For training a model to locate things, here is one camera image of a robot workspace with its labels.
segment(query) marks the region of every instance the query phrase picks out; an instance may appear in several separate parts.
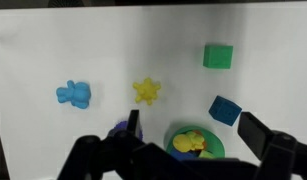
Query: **green bowl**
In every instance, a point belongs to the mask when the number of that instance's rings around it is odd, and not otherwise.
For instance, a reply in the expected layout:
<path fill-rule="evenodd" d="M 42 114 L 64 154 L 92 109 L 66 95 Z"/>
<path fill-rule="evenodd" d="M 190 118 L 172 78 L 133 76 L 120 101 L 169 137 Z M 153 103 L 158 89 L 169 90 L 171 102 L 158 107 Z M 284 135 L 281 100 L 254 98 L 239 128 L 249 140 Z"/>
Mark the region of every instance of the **green bowl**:
<path fill-rule="evenodd" d="M 206 151 L 212 153 L 214 155 L 215 158 L 224 158 L 225 157 L 225 149 L 224 146 L 221 142 L 221 140 L 215 136 L 213 133 L 211 133 L 210 131 L 198 127 L 198 126 L 186 126 L 183 127 L 179 130 L 177 130 L 174 135 L 172 136 L 172 138 L 170 139 L 167 148 L 166 148 L 166 152 L 170 153 L 171 150 L 174 148 L 173 146 L 173 139 L 175 136 L 179 135 L 179 134 L 183 134 L 187 131 L 193 131 L 193 130 L 198 130 L 202 133 L 207 147 L 206 147 Z"/>

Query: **yellow duck toy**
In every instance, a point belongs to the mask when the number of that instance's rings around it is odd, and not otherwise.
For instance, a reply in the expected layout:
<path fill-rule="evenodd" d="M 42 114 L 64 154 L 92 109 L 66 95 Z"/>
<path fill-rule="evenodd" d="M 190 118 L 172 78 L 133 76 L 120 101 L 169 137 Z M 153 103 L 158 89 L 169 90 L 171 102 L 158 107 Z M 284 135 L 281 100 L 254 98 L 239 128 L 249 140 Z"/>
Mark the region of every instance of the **yellow duck toy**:
<path fill-rule="evenodd" d="M 199 135 L 193 131 L 189 131 L 185 134 L 179 134 L 173 139 L 173 146 L 178 151 L 185 153 L 188 151 L 203 150 L 205 141 L 202 135 Z"/>

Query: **purple toy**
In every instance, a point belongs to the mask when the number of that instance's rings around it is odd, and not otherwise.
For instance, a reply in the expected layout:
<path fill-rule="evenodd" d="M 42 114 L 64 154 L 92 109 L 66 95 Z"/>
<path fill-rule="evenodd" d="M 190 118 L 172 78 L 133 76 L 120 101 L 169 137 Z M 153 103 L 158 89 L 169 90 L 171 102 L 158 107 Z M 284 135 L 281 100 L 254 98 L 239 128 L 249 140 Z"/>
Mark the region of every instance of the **purple toy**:
<path fill-rule="evenodd" d="M 119 122 L 117 125 L 115 125 L 115 127 L 110 131 L 109 134 L 115 134 L 117 131 L 121 130 L 121 129 L 126 129 L 127 128 L 127 121 L 121 121 Z M 140 137 L 139 139 L 141 141 L 143 141 L 143 132 L 142 132 L 142 128 L 140 130 Z"/>

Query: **yellow star toy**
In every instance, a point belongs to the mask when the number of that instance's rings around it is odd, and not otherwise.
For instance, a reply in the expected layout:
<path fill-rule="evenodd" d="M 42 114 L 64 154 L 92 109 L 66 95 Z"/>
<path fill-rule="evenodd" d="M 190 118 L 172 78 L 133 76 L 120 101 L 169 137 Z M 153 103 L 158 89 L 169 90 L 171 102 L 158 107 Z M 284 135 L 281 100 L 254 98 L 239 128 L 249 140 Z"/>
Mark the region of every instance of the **yellow star toy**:
<path fill-rule="evenodd" d="M 142 84 L 133 83 L 133 88 L 137 91 L 136 103 L 146 100 L 147 105 L 152 105 L 152 100 L 158 97 L 157 90 L 161 89 L 161 85 L 159 83 L 154 85 L 151 78 L 146 78 Z"/>

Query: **blue cube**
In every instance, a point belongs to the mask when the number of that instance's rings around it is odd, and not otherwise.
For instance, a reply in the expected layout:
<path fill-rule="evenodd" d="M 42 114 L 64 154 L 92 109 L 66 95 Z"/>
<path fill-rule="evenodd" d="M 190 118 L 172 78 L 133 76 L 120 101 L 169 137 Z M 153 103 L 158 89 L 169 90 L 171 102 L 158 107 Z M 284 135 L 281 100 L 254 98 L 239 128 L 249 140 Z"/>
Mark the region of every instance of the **blue cube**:
<path fill-rule="evenodd" d="M 209 113 L 215 120 L 218 120 L 229 126 L 233 126 L 241 111 L 242 108 L 240 108 L 234 102 L 221 96 L 216 96 L 209 110 Z"/>

